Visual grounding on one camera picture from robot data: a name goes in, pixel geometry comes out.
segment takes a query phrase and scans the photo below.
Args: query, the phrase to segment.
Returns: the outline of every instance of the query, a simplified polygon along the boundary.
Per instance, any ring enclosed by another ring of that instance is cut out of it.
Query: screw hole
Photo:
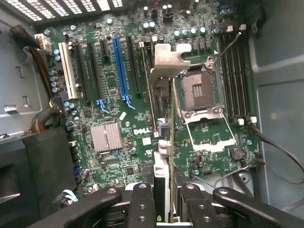
[[[144,216],[138,217],[138,220],[139,220],[140,222],[144,222]]]
[[[205,217],[204,217],[204,221],[205,221],[205,222],[211,222],[211,219],[210,219],[209,217],[205,216]]]

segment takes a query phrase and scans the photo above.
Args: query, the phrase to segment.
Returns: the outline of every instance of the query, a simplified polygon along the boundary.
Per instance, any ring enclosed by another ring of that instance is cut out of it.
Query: black ram slot
[[[225,42],[224,42],[224,38],[222,36],[219,37],[219,48],[221,51],[223,51],[225,49]],[[230,86],[229,86],[226,55],[222,56],[221,63],[222,63],[224,86],[225,86],[225,97],[226,97],[226,103],[227,103],[226,109],[228,111],[228,115],[233,116],[234,114],[233,114],[233,110],[232,110],[232,97],[231,97],[231,90],[230,90]]]
[[[101,40],[100,42],[100,50],[101,50],[101,55],[104,59],[109,59],[108,55],[108,46],[105,40]]]
[[[240,37],[240,40],[238,40],[237,42],[237,48],[238,48],[238,52],[239,52],[239,56],[241,60],[244,60],[244,55],[243,55],[243,51],[241,49],[241,46],[247,46],[247,41],[245,39],[245,37]],[[245,68],[245,62],[241,61],[241,74],[242,74],[242,79],[243,79],[243,88],[244,88],[244,98],[245,98],[245,105],[246,105],[246,113],[245,114],[249,114],[251,113],[250,110],[250,100],[249,100],[249,90],[248,90],[248,79],[247,79],[247,75],[246,75],[246,68]]]
[[[138,78],[136,62],[135,62],[135,55],[134,55],[132,38],[131,37],[126,37],[126,41],[127,41],[129,58],[130,58],[131,71],[132,71],[133,80],[134,80],[134,84],[135,84],[135,91],[136,91],[136,94],[140,94],[141,93],[141,87],[140,87],[140,82],[139,82],[139,78]]]
[[[82,84],[85,102],[91,102],[90,87],[89,87],[89,81],[87,78],[87,73],[85,68],[86,65],[84,60],[84,54],[79,44],[76,45],[76,54],[77,54],[78,65],[80,67],[80,78],[81,78],[81,84]]]
[[[96,85],[98,99],[102,99],[103,98],[103,93],[102,93],[102,90],[101,90],[97,59],[96,59],[96,55],[95,55],[95,52],[94,52],[93,43],[88,43],[87,44],[87,49],[88,49],[89,56],[91,58],[92,67],[93,67],[93,78],[94,78],[95,85]]]

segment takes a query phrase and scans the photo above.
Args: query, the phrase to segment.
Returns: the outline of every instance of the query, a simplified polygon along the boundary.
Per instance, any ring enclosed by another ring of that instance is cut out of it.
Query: capacitor
[[[70,126],[73,126],[73,125],[74,125],[73,121],[66,122],[66,127],[70,127]]]
[[[143,30],[148,31],[149,23],[148,22],[143,23],[142,27],[143,27]]]
[[[72,46],[68,46],[67,48],[70,52],[74,52],[74,48]]]
[[[51,86],[52,86],[52,87],[56,87],[57,85],[58,85],[57,82],[51,82]]]
[[[58,93],[60,91],[60,89],[58,87],[53,87],[52,88],[52,92],[55,94],[55,93]]]
[[[227,9],[222,9],[219,14],[223,17],[226,17],[228,15],[228,10]]]
[[[148,16],[148,7],[147,6],[145,6],[144,8],[143,8],[143,14],[144,14],[144,16],[145,17],[147,17]]]
[[[168,4],[167,5],[167,12],[170,13],[172,11],[172,5]]]
[[[185,18],[188,18],[191,14],[191,11],[190,10],[187,10],[186,13],[185,13]]]
[[[136,154],[136,148],[133,147],[131,150],[129,150],[129,153],[130,153],[131,155],[135,155],[135,154]]]
[[[204,36],[206,34],[206,28],[201,27],[200,30],[199,30],[199,33]]]
[[[71,113],[73,116],[77,115],[77,111],[76,110],[73,110],[72,113]]]
[[[89,176],[89,174],[90,174],[90,170],[89,170],[89,169],[86,169],[86,170],[82,173],[81,179],[82,179],[82,180],[85,180],[85,179]]]
[[[181,36],[181,33],[179,31],[174,31],[174,38],[179,39]]]
[[[150,29],[151,29],[151,30],[154,30],[154,29],[155,29],[155,22],[151,21],[151,22],[149,23],[149,26],[150,26]]]
[[[191,30],[190,30],[190,34],[191,34],[191,36],[196,36],[196,28],[192,28]]]
[[[239,161],[239,160],[244,159],[246,154],[242,148],[235,146],[230,150],[230,155],[233,160]]]
[[[167,8],[168,8],[168,7],[167,7],[166,5],[163,5],[163,6],[162,6],[162,13],[166,13],[166,12],[167,12]]]
[[[113,24],[113,19],[112,18],[108,18],[106,20],[106,22],[108,23],[108,25],[112,25]]]
[[[56,81],[58,81],[58,77],[56,77],[56,76],[51,76],[51,77],[49,77],[49,80],[50,80],[51,82],[56,82]]]
[[[194,8],[197,7],[198,4],[199,4],[199,2],[200,2],[200,0],[194,0],[193,7],[194,7]]]
[[[70,109],[76,108],[76,104],[75,103],[70,103],[68,106]]]
[[[61,60],[60,55],[55,56],[55,60],[56,60],[57,62],[59,62],[59,61]]]
[[[57,56],[57,55],[59,55],[60,52],[59,52],[58,49],[55,49],[55,50],[53,51],[53,53],[54,53],[55,56]]]
[[[70,38],[70,35],[67,33],[67,31],[64,31],[64,32],[62,33],[62,35],[64,35],[66,38]]]
[[[64,106],[64,107],[69,107],[69,106],[70,106],[70,103],[69,103],[68,101],[65,101],[65,102],[63,103],[63,106]]]
[[[184,37],[184,38],[187,38],[188,37],[188,30],[183,30],[182,32],[181,32],[181,34],[182,34],[182,37]]]

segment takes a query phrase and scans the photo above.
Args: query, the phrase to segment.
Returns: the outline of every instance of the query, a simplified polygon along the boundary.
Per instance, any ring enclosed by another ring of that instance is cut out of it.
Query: microchip
[[[212,75],[202,73],[191,75],[191,71],[188,71],[188,74],[182,79],[186,109],[200,110],[214,107]]]
[[[91,118],[92,117],[92,112],[91,110],[84,110],[84,116],[85,118]]]
[[[128,176],[134,175],[134,169],[133,169],[133,167],[127,168],[127,175],[128,175]]]

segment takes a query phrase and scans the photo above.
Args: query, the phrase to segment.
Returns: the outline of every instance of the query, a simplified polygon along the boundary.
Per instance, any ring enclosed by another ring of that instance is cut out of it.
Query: chipset heatsink
[[[123,148],[119,123],[110,123],[91,128],[96,152],[112,151]]]

